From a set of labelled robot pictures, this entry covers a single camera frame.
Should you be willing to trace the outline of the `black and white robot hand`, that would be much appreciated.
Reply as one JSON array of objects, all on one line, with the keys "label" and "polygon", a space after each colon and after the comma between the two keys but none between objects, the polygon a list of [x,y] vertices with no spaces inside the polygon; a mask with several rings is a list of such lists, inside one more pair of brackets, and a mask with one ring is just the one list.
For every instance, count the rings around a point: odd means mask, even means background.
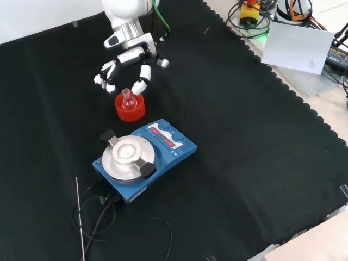
[{"label": "black and white robot hand", "polygon": [[121,69],[142,62],[139,79],[135,81],[131,88],[131,92],[134,95],[140,95],[147,88],[152,77],[152,69],[148,61],[157,55],[156,47],[154,51],[155,53],[152,54],[150,47],[145,47],[145,43],[137,44],[135,47],[128,49],[117,55],[113,60],[105,63],[100,72],[95,75],[94,83],[111,93],[116,89],[115,79]]}]

